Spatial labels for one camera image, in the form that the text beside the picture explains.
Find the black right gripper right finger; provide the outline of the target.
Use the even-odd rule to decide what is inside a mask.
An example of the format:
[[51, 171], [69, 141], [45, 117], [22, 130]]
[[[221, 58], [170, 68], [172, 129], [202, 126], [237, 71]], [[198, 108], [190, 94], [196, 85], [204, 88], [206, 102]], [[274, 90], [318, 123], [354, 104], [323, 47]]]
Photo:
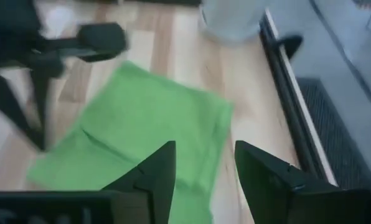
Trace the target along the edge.
[[342, 189], [245, 141], [238, 177], [255, 224], [371, 224], [371, 189]]

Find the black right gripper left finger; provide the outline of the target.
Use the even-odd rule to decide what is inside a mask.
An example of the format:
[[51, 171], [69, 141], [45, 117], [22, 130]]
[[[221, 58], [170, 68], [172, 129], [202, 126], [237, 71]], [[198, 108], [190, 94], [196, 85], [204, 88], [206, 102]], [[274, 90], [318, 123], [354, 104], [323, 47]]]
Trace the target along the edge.
[[168, 224], [176, 143], [101, 190], [0, 192], [0, 224]]

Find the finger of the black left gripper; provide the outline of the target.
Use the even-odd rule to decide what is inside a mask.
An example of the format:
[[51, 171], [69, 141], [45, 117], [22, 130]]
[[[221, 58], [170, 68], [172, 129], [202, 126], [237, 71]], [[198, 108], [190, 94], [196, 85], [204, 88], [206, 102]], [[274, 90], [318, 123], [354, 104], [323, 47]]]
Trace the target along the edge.
[[0, 76], [0, 112], [10, 119], [17, 128], [22, 131], [37, 148], [39, 148], [40, 142], [38, 137], [40, 127], [37, 128], [28, 123], [16, 96], [11, 90], [7, 80], [2, 76]]
[[40, 119], [38, 140], [41, 151], [46, 149], [47, 102], [49, 100], [50, 77], [39, 70], [32, 71], [34, 99]]

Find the green microfiber towel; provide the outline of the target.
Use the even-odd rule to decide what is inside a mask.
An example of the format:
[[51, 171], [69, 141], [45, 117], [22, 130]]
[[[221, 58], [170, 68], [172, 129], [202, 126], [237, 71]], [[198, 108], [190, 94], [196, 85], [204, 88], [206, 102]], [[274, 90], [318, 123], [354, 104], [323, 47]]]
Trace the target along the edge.
[[49, 190], [100, 190], [174, 141], [169, 224], [212, 224], [210, 198], [231, 116], [221, 97], [124, 62], [27, 178]]

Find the black keyboard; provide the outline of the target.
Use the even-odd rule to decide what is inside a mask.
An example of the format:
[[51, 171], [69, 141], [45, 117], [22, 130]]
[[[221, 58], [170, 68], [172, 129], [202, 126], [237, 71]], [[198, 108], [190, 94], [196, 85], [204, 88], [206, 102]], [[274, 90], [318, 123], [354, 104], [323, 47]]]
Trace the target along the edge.
[[371, 188], [371, 171], [322, 82], [317, 78], [297, 81], [338, 186]]

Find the white hexagonal plant pot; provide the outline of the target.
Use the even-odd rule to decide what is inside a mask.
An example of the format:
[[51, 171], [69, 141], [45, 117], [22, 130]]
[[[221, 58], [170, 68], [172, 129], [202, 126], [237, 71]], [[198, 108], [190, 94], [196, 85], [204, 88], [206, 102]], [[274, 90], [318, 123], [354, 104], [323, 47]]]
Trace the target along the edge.
[[226, 43], [256, 36], [260, 20], [273, 0], [202, 0], [200, 26], [204, 33]]

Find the black aluminium table frame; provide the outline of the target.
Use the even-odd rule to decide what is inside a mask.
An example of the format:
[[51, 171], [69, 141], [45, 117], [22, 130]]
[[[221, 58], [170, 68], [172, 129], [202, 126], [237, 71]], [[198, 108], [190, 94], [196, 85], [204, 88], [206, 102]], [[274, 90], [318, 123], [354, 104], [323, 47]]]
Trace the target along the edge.
[[321, 143], [308, 123], [300, 88], [291, 81], [268, 20], [257, 39], [230, 49], [198, 32], [194, 7], [125, 4], [113, 17], [131, 30], [133, 50], [148, 56], [146, 63], [140, 56], [126, 62], [231, 104], [226, 141], [249, 142], [334, 183], [319, 155]]

